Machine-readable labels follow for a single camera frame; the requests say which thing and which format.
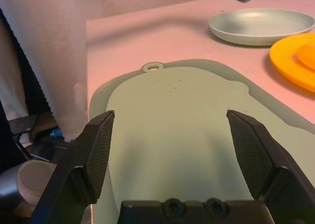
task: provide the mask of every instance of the screw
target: screw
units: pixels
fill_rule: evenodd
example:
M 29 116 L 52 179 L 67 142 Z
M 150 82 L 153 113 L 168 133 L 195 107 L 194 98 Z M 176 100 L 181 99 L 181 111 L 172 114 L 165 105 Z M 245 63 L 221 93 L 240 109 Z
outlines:
M 175 198 L 171 198 L 164 203 L 163 211 L 168 218 L 179 218 L 185 212 L 185 204 Z
M 224 218 L 227 215 L 227 205 L 217 198 L 209 199 L 205 208 L 212 217 Z

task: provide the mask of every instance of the table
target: table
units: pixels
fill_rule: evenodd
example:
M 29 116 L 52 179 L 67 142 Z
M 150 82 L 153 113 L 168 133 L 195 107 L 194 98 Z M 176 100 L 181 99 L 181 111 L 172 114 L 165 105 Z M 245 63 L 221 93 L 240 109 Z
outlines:
M 269 48 L 217 39 L 208 20 L 243 8 L 285 8 L 315 16 L 313 0 L 196 0 L 87 21 L 88 102 L 103 83 L 149 62 L 209 59 L 221 62 L 315 124 L 315 94 L 286 80 L 269 60 Z

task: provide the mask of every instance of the gray plate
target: gray plate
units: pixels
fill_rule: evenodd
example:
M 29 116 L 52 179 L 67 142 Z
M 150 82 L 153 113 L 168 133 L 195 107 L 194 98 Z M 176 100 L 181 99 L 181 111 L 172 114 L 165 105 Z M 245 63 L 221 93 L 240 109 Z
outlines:
M 314 18 L 308 14 L 276 8 L 230 11 L 209 21 L 217 37 L 251 46 L 270 46 L 282 38 L 308 32 L 314 25 Z

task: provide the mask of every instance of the plastic cutting board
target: plastic cutting board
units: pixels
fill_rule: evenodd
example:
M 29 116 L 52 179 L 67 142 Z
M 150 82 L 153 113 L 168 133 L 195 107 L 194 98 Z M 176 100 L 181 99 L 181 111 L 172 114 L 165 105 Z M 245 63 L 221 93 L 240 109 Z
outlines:
M 103 190 L 112 194 L 102 192 L 94 224 L 104 221 L 101 205 L 110 210 L 113 200 L 117 211 L 123 200 L 252 199 L 236 160 L 228 109 L 265 124 L 315 185 L 315 135 L 289 126 L 249 95 L 246 84 L 196 67 L 156 63 L 144 69 L 119 84 L 107 102 L 116 117 Z

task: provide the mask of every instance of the orange plate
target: orange plate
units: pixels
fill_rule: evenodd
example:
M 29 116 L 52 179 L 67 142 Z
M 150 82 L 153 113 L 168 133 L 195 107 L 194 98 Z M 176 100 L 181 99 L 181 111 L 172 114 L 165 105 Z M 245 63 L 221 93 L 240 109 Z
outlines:
M 301 63 L 296 56 L 299 48 L 310 43 L 315 43 L 315 33 L 284 38 L 271 47 L 270 59 L 277 70 L 290 81 L 315 92 L 315 70 Z

